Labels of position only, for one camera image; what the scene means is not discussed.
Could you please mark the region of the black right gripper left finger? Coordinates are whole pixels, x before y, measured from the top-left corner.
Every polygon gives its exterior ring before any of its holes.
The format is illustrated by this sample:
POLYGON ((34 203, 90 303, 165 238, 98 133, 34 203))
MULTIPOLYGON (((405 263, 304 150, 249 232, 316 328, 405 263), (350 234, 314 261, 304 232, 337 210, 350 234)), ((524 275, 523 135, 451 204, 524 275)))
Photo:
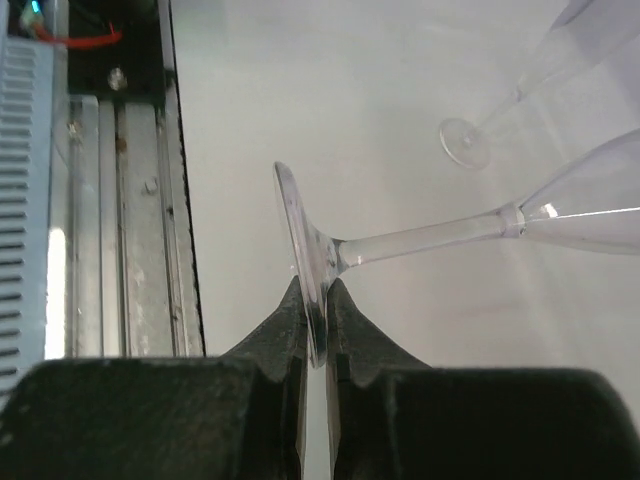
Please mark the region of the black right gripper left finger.
POLYGON ((5 479, 299 479, 307 326, 299 282, 218 357, 66 359, 1 414, 5 479))

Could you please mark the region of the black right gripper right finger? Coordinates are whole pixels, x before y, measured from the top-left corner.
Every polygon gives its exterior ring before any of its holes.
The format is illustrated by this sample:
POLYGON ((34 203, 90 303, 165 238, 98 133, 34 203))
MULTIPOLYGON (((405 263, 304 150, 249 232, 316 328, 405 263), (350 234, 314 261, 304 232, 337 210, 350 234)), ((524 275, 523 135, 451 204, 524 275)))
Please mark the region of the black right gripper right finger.
POLYGON ((327 402, 336 479, 635 479, 639 436, 601 375, 440 368, 329 290, 327 402))

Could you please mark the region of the clear champagne flute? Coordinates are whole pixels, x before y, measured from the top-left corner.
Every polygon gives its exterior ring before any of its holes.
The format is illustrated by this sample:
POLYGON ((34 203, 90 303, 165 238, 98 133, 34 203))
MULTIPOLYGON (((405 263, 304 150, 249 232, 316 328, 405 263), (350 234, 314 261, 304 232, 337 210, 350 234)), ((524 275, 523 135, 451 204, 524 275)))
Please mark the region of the clear champagne flute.
POLYGON ((490 129, 534 92, 566 81, 607 55, 613 17, 624 11, 615 1, 571 1, 554 20, 515 86, 488 115, 474 122, 448 118, 439 126, 441 145, 458 165, 481 170, 490 162, 490 129))
POLYGON ((328 292, 341 274, 372 262, 493 239, 519 239, 618 255, 639 252, 639 133, 567 163, 541 188, 485 213, 360 239, 332 238, 307 217, 291 169, 273 166, 308 325, 313 367, 328 356, 328 292))

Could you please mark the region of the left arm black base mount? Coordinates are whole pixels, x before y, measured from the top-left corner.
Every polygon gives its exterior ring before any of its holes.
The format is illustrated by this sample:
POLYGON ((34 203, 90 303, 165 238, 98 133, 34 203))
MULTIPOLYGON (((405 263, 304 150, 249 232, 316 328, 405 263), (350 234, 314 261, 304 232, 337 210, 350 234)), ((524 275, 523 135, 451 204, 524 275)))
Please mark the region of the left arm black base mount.
POLYGON ((163 105, 167 75, 159 3, 70 1, 68 8, 70 37, 97 43, 69 49, 68 93, 163 105))

